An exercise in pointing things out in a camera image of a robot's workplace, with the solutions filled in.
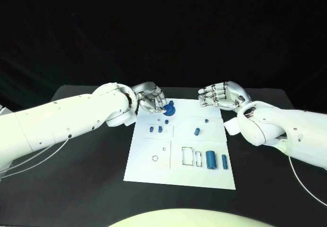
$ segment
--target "blue shape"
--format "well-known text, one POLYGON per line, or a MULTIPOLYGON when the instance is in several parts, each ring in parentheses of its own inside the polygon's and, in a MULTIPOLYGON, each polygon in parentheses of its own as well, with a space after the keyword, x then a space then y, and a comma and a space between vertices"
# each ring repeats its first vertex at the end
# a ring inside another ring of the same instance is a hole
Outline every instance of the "blue shape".
POLYGON ((173 116, 175 113, 176 113, 175 102, 170 101, 169 104, 167 104, 163 108, 165 108, 165 110, 166 110, 165 115, 166 115, 166 116, 173 116))
POLYGON ((196 128, 195 135, 199 136, 199 133, 201 133, 201 129, 196 128))
POLYGON ((206 167, 208 169, 216 169, 216 156, 215 151, 206 151, 206 167))
POLYGON ((226 155, 222 155, 224 157, 224 169, 228 169, 228 166, 226 166, 226 155))

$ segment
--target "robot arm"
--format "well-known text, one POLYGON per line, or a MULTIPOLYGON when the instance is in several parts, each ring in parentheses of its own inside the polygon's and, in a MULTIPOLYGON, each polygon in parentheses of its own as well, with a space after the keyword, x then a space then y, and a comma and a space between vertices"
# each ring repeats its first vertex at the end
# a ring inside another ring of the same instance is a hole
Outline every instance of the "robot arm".
POLYGON ((21 156, 95 130, 137 121, 136 110, 166 112, 166 98, 153 82, 133 88, 108 83, 93 94, 61 99, 0 117, 0 167, 21 156))
POLYGON ((299 160, 327 168, 327 115, 301 110, 283 110, 268 103, 252 101, 244 88, 231 82, 199 90, 203 107, 215 105, 234 110, 238 117, 225 123, 238 127, 247 141, 275 147, 299 160))

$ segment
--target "robotic hand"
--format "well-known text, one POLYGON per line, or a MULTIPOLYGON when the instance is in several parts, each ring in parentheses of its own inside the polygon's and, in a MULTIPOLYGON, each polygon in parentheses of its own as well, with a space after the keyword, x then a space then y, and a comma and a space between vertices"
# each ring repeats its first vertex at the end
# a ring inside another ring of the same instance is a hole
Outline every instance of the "robotic hand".
POLYGON ((199 90, 201 106, 234 110, 238 117, 225 122, 231 135, 241 132, 255 145, 275 147, 286 155, 327 168, 327 115, 303 110, 283 110, 252 101, 232 81, 199 90))
POLYGON ((78 95, 0 116, 0 167, 28 153, 95 130, 137 121, 139 105, 165 113, 166 97, 153 82, 134 87, 108 83, 78 95))

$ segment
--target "black table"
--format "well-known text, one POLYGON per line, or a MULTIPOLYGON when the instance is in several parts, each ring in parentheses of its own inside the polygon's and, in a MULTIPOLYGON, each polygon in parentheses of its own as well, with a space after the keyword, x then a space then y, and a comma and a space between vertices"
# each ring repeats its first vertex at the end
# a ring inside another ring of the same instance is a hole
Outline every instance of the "black table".
MULTIPOLYGON (((91 93, 95 88, 62 86, 52 100, 91 93)), ((167 87, 163 91, 169 98, 198 99, 196 88, 167 87)), ((248 92, 254 99, 293 108, 283 90, 248 92)), ((234 116, 222 111, 225 121, 234 116)), ((3 179, 2 224, 107 227, 140 213, 169 208, 218 210, 281 227, 327 223, 327 207, 301 188, 287 156, 273 147, 251 145, 241 134, 226 136, 235 191, 124 182, 133 130, 134 125, 110 128, 104 124, 68 141, 42 165, 3 179)), ((294 167, 311 192, 327 201, 327 171, 299 160, 294 167)))

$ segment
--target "metallic robot hand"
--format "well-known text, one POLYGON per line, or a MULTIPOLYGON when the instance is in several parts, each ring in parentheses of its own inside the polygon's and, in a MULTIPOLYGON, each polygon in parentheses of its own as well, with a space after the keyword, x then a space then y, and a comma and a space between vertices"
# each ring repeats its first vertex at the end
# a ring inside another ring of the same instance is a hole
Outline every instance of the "metallic robot hand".
POLYGON ((202 107, 215 105, 222 110, 239 111, 239 108, 252 99, 244 88, 232 81, 214 84, 199 90, 199 100, 202 107))
POLYGON ((142 108, 150 113, 166 113, 163 106, 167 104, 165 93, 153 82, 146 82, 131 88, 137 93, 142 108))

